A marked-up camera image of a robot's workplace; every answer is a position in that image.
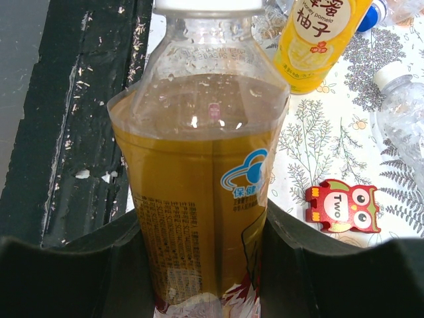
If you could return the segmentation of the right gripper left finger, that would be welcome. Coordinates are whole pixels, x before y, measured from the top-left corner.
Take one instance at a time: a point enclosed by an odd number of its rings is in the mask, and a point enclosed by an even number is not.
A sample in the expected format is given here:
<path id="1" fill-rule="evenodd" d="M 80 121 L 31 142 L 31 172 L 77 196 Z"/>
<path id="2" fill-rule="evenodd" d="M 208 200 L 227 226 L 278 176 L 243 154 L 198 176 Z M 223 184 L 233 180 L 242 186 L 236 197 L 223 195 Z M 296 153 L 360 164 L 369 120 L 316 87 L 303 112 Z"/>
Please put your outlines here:
<path id="1" fill-rule="evenodd" d="M 1 237 L 2 317 L 153 317 L 138 219 L 130 211 L 63 247 Z"/>

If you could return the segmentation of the brown tea bottle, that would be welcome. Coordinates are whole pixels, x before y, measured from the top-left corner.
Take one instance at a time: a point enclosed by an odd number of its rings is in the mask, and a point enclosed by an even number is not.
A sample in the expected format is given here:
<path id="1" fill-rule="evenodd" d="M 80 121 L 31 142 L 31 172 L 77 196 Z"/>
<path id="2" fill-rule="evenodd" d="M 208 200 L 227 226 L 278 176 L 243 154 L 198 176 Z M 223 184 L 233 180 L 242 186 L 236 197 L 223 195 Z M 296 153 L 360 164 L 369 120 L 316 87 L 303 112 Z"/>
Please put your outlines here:
<path id="1" fill-rule="evenodd" d="M 156 9 L 166 33 L 107 108 L 157 317 L 258 317 L 262 231 L 290 89 L 255 11 Z"/>

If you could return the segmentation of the white tea bottle cap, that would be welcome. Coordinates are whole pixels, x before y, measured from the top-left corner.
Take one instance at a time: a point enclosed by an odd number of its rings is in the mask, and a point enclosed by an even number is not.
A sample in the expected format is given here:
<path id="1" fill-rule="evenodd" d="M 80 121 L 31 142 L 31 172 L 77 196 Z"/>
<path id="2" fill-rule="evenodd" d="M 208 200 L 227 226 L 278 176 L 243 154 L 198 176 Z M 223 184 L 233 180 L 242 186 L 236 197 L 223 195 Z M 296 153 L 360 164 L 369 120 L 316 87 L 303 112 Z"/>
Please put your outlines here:
<path id="1" fill-rule="evenodd" d="M 262 8 L 262 0 L 156 0 L 160 11 L 255 11 Z"/>

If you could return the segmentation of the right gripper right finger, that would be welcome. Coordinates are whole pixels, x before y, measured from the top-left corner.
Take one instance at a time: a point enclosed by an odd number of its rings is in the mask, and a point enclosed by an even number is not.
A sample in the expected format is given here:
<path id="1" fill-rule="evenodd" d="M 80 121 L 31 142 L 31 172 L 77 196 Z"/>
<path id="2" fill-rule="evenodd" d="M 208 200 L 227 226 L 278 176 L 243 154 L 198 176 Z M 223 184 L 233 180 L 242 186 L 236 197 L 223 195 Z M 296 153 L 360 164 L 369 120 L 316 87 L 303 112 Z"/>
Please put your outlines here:
<path id="1" fill-rule="evenodd" d="M 260 306 L 263 317 L 422 317 L 423 241 L 358 248 L 269 203 Z"/>

